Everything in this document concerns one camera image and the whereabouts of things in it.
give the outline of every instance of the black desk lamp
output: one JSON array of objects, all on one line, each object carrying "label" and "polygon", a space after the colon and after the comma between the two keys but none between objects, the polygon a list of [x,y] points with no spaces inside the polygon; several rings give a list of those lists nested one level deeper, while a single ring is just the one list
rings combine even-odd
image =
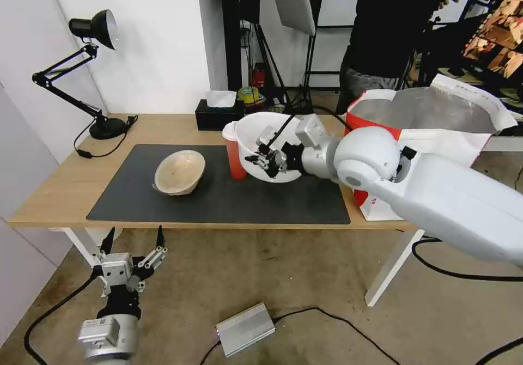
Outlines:
[{"label": "black desk lamp", "polygon": [[[61,78],[69,72],[77,69],[85,63],[90,62],[96,58],[98,46],[92,42],[92,38],[98,40],[104,46],[115,50],[118,44],[118,30],[113,13],[110,10],[104,10],[97,13],[91,20],[88,19],[71,19],[69,21],[69,29],[71,33],[82,39],[86,45],[79,51],[67,56],[62,61],[51,65],[49,68],[33,74],[33,82],[43,88],[49,90],[53,94],[73,104],[78,109],[90,114],[94,117],[94,124],[89,128],[89,133],[94,139],[111,139],[127,133],[129,127],[133,122],[124,122],[118,118],[107,118],[102,113],[102,109],[79,101],[69,94],[63,92],[59,88],[53,86],[53,81]],[[82,53],[89,57],[68,68],[57,68],[62,64],[80,56]]]}]

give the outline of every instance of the black tissue box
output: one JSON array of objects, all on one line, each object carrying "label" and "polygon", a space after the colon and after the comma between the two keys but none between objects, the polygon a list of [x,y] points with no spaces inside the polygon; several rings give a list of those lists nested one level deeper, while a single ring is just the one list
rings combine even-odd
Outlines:
[{"label": "black tissue box", "polygon": [[230,108],[211,108],[207,106],[207,100],[200,100],[194,113],[198,130],[221,131],[231,121],[238,121],[244,116],[244,105],[236,100]]}]

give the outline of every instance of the desk mat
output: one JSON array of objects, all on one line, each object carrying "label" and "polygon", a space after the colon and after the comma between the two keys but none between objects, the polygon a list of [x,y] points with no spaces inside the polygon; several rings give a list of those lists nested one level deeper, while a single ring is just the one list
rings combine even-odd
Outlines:
[{"label": "desk mat", "polygon": [[[169,154],[195,150],[205,157],[205,171],[195,190],[184,196],[155,191],[154,173]],[[225,146],[136,145],[107,185],[89,220],[212,223],[350,223],[339,186],[302,176],[285,184],[250,175],[233,180]]]}]

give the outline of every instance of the lamp base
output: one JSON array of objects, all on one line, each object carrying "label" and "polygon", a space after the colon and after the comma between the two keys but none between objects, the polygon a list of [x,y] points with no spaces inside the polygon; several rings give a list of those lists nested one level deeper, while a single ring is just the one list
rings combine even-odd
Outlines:
[{"label": "lamp base", "polygon": [[112,139],[125,133],[127,125],[123,120],[117,118],[102,118],[97,119],[89,133],[93,139],[105,140]]}]

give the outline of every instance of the table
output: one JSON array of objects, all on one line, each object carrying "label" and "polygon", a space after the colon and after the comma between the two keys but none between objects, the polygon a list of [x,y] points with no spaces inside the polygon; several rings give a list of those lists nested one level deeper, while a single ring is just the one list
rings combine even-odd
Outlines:
[{"label": "table", "polygon": [[[126,119],[126,114],[112,117]],[[331,116],[320,116],[327,130],[343,134],[343,126]],[[157,228],[170,229],[234,228],[234,229],[339,229],[339,230],[401,230],[404,232],[374,283],[365,295],[368,306],[374,306],[394,275],[410,254],[412,243],[424,231],[405,221],[366,221],[349,188],[341,186],[351,223],[349,225],[310,224],[229,224],[186,222],[109,222],[91,221],[86,216],[109,184],[114,174],[136,144],[207,144],[223,145],[219,131],[198,131],[191,114],[141,114],[125,141],[113,154],[87,160],[72,153],[51,176],[25,201],[9,220],[11,226],[62,228],[91,265],[100,264],[99,248],[86,228]],[[95,141],[88,137],[80,146],[93,154],[110,151],[115,140]]]}]

